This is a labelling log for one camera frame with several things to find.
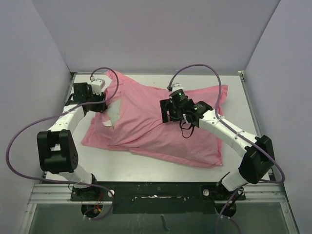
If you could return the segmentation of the pink pillow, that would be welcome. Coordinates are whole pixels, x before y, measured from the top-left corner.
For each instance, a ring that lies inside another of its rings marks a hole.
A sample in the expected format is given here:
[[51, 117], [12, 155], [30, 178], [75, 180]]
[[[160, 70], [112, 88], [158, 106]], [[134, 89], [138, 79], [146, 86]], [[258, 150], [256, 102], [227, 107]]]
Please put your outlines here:
[[124, 82], [120, 116], [109, 145], [144, 149], [163, 160], [194, 167], [222, 165], [222, 141], [215, 135], [195, 128], [186, 139], [178, 122], [162, 122], [159, 102], [168, 97], [165, 89]]

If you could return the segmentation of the pink satin rose pillowcase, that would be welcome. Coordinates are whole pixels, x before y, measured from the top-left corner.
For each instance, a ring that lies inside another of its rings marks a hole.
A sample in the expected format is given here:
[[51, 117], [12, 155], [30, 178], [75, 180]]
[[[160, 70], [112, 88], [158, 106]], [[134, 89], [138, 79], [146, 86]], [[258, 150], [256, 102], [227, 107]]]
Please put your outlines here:
[[124, 150], [121, 146], [111, 146], [110, 141], [114, 134], [114, 124], [119, 117], [122, 86], [128, 78], [118, 71], [107, 71], [105, 75], [111, 79], [105, 94], [112, 99], [106, 104], [105, 112], [96, 113], [92, 118], [81, 144], [98, 149]]

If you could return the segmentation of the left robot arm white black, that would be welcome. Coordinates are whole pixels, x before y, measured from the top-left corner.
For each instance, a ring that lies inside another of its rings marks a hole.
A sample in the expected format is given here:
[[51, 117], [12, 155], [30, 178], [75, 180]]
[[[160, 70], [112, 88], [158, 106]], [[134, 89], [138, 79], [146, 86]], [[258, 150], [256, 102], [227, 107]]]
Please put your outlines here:
[[88, 112], [102, 113], [107, 109], [104, 85], [102, 79], [75, 83], [64, 105], [63, 115], [47, 131], [37, 135], [41, 169], [72, 181], [73, 192], [88, 200], [96, 199], [100, 189], [95, 176], [79, 165], [72, 133]]

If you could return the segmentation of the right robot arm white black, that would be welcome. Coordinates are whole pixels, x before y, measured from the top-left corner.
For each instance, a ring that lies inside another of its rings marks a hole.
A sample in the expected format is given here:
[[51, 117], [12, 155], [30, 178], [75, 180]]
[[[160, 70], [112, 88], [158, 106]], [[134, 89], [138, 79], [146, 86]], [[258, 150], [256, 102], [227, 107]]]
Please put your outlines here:
[[209, 104], [192, 99], [178, 89], [168, 99], [160, 100], [162, 121], [178, 121], [206, 130], [229, 145], [242, 158], [235, 171], [227, 173], [219, 181], [218, 196], [229, 199], [234, 191], [247, 183], [257, 184], [273, 166], [273, 144], [269, 137], [245, 132], [238, 128]]

